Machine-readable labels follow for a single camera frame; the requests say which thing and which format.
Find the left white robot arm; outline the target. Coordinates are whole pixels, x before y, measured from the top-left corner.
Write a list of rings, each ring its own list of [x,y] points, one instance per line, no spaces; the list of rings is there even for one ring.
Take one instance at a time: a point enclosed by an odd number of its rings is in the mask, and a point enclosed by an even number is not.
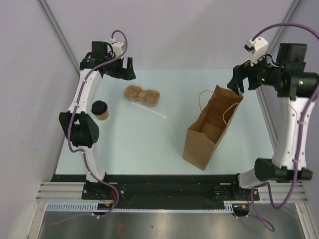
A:
[[[80,62],[79,84],[66,112],[59,114],[59,122],[71,152],[79,152],[87,169],[86,179],[96,183],[93,194],[99,199],[109,196],[110,186],[104,182],[106,172],[96,147],[99,127],[91,118],[91,108],[97,88],[104,75],[116,79],[133,80],[133,59],[127,58],[123,66],[126,43],[112,40],[111,43],[93,41],[92,49]]]

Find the brown paper coffee cup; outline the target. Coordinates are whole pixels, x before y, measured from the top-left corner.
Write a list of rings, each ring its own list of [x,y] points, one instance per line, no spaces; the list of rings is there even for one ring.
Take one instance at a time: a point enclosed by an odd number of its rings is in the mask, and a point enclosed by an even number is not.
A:
[[[106,120],[109,117],[108,110],[102,112],[99,115],[95,115],[98,120]]]

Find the brown paper bag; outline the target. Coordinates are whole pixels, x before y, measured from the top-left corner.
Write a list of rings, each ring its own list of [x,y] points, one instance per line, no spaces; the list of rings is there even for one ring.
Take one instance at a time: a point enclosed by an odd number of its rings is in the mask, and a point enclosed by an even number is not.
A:
[[[216,86],[206,106],[198,96],[200,115],[187,129],[183,159],[200,170],[205,170],[218,145],[227,132],[244,97],[232,90]]]

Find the black plastic cup lid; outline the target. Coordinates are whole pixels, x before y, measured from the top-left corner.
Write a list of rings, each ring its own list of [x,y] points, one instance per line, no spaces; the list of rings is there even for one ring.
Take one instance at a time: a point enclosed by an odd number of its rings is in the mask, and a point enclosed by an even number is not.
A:
[[[104,101],[95,101],[92,104],[91,112],[96,116],[101,116],[106,113],[108,110],[108,106]]]

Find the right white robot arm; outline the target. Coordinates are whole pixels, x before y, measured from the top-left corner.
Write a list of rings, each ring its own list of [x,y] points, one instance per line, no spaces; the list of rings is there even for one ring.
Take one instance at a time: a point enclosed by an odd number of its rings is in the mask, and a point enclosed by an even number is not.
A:
[[[233,68],[227,88],[240,96],[244,93],[244,79],[248,79],[249,90],[261,85],[272,86],[283,113],[283,125],[273,157],[256,159],[254,168],[240,173],[238,183],[231,185],[230,195],[236,200],[243,199],[249,188],[268,181],[312,179],[313,173],[307,169],[305,146],[319,85],[317,73],[304,71],[306,44],[280,44],[275,63],[267,63],[267,43],[260,46],[246,43],[244,48],[252,52],[252,58]]]

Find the brown pulp cup carrier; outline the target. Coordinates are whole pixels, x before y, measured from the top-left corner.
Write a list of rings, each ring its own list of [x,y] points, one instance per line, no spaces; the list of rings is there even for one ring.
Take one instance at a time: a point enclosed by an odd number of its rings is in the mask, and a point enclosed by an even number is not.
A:
[[[124,97],[131,101],[141,101],[146,105],[155,106],[159,102],[160,92],[130,85],[124,90]]]

